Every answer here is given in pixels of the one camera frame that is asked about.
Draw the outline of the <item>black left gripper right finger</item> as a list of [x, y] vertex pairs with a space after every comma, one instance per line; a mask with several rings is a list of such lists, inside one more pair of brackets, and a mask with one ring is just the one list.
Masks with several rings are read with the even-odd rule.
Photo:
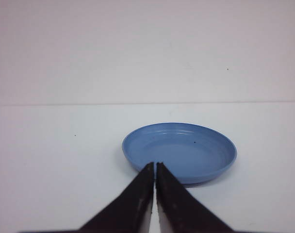
[[156, 197], [162, 233], [235, 232], [197, 201], [164, 163], [157, 163]]

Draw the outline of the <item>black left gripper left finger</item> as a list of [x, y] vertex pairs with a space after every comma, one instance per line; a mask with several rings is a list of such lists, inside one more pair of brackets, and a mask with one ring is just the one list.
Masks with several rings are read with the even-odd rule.
[[149, 163], [124, 191], [78, 229], [51, 233], [148, 233], [154, 198], [154, 164]]

